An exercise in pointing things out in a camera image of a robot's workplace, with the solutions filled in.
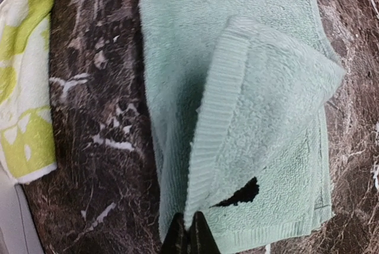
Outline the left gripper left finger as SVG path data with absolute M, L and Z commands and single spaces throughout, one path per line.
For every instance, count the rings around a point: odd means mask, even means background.
M 162 243 L 160 254 L 187 254 L 188 233 L 185 230 L 182 213 L 173 216 L 166 237 Z

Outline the sage green towel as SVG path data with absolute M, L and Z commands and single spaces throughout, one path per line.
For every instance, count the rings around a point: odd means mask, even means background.
M 332 218 L 324 106 L 339 65 L 316 0 L 140 0 L 159 234 L 204 214 L 219 250 Z

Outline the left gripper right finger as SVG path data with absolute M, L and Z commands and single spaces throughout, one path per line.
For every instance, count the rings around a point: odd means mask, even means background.
M 194 214 L 189 235 L 190 253 L 220 254 L 217 243 L 202 212 L 197 211 Z

